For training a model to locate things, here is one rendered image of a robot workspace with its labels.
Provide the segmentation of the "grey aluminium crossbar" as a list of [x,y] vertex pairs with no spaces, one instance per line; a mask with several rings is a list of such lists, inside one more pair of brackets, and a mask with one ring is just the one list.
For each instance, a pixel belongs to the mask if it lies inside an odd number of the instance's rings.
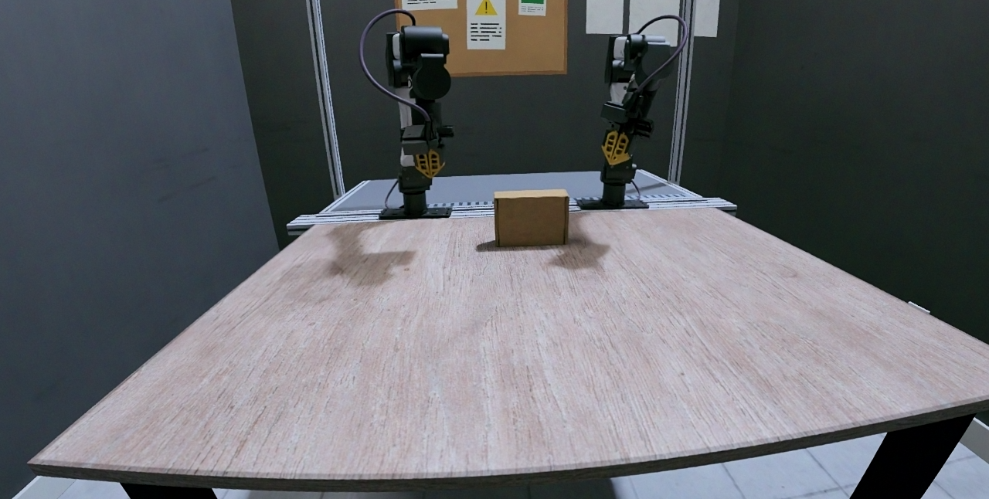
[[[723,199],[708,199],[708,201],[685,201],[685,202],[665,202],[665,203],[647,203],[649,209],[685,209],[685,208],[704,208],[704,207],[715,207],[716,209],[726,212],[731,216],[736,216],[737,205],[725,201]],[[625,211],[625,210],[642,210],[642,209],[616,209],[616,210],[592,210],[592,209],[580,209],[579,206],[570,206],[569,213],[573,212],[608,212],[608,211]],[[495,211],[492,210],[474,210],[474,211],[456,211],[452,212],[450,218],[466,218],[466,217],[484,217],[484,216],[495,216]],[[413,219],[379,219],[379,215],[369,215],[369,216],[336,216],[336,217],[315,217],[317,215],[306,215],[299,216],[292,223],[287,224],[287,235],[301,235],[301,233],[310,230],[314,224],[325,224],[325,223],[360,223],[360,222],[378,222],[378,221],[395,221],[395,220],[413,220]]]

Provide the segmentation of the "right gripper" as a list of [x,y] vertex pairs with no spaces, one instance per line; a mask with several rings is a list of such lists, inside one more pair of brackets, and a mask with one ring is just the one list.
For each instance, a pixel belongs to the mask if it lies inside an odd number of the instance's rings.
[[[425,110],[426,111],[425,113],[427,113],[428,117],[430,116],[430,113],[433,114],[433,118],[436,118],[436,124],[440,124],[440,126],[442,127],[440,104],[415,104],[415,105],[420,106],[421,109]],[[411,108],[411,125],[423,125],[424,122],[425,119],[423,114],[418,112],[416,109]],[[414,162],[416,162],[416,169],[418,169],[418,171],[421,171],[428,178],[434,178],[437,172],[440,171],[443,165],[445,164],[445,146],[444,144],[441,144],[443,140],[441,138],[454,137],[455,135],[454,126],[452,125],[444,125],[444,126],[445,128],[436,128],[436,132],[440,137],[438,141],[439,146],[438,144],[435,144],[434,146],[430,146],[430,154],[425,154],[425,157],[423,154],[416,154],[413,156],[413,160]],[[449,126],[453,128],[449,128]],[[424,165],[426,165],[426,167],[424,167]],[[434,165],[437,165],[437,167],[434,167]]]

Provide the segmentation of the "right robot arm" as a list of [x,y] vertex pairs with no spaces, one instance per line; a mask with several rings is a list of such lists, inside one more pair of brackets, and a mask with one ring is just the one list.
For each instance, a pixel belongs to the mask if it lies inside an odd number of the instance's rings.
[[[435,99],[445,97],[451,79],[443,63],[447,65],[450,50],[448,34],[442,33],[440,26],[402,26],[399,33],[386,33],[386,41],[386,72],[389,86],[396,88],[397,97],[412,104],[435,104]],[[379,219],[450,218],[452,208],[427,207],[425,190],[430,190],[433,178],[428,185],[428,177],[416,169],[413,160],[413,155],[430,154],[430,146],[438,144],[436,128],[440,128],[440,124],[436,124],[436,118],[430,114],[430,123],[411,125],[410,106],[399,101],[398,104],[402,117],[400,128],[405,128],[398,189],[403,193],[405,209],[384,209]]]

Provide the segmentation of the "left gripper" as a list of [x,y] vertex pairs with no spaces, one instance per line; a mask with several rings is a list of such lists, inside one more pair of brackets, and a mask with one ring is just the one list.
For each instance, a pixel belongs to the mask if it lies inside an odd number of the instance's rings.
[[605,132],[603,138],[603,153],[607,156],[609,165],[615,165],[618,162],[629,160],[632,153],[634,153],[634,148],[637,147],[637,137],[646,141],[651,139],[654,122],[652,119],[646,118],[650,105],[652,105],[652,101],[644,97],[642,104],[638,105],[642,117],[638,116],[635,119],[630,117],[627,123],[610,121],[601,117],[604,123],[611,123],[610,128],[607,128],[607,132]]

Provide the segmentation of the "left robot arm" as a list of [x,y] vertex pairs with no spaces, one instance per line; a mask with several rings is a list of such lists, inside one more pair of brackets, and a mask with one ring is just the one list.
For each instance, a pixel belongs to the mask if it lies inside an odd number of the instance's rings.
[[[663,66],[671,58],[670,42],[664,40],[664,35],[628,34],[625,38],[626,40],[621,36],[609,36],[605,83],[609,84],[612,101],[607,101],[607,104],[603,105],[600,115],[619,123],[628,122],[629,117],[635,119],[642,116],[638,105],[642,104],[644,97],[651,101],[654,99],[657,88],[667,79],[674,65],[671,63],[665,67],[663,72],[657,74],[643,90],[639,90],[638,95],[632,94],[631,98],[622,104],[625,92],[638,90],[641,83],[645,83],[652,73],[657,72],[658,67]],[[645,201],[624,200],[626,185],[631,185],[631,180],[636,174],[636,165],[632,162],[633,155],[627,161],[609,165],[605,155],[600,174],[603,198],[578,199],[580,209],[649,209],[650,206]]]

